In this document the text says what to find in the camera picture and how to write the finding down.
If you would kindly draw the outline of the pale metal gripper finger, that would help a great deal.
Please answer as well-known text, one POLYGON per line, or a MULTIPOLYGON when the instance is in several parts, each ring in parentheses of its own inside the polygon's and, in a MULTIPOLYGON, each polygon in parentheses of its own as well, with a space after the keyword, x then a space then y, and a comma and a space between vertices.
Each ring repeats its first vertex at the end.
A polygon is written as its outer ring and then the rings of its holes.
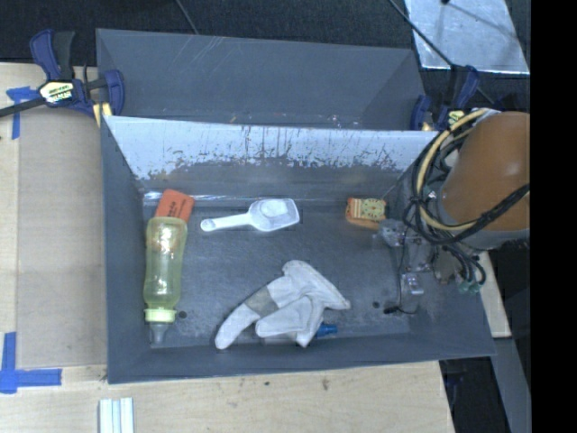
POLYGON ((378 223, 373 238, 388 247, 401 247, 405 243, 406 228, 406 225, 397 219, 383 219, 378 223))
POLYGON ((400 275, 400 290, 402 297, 421 297, 425 293, 419 275, 409 272, 400 275))

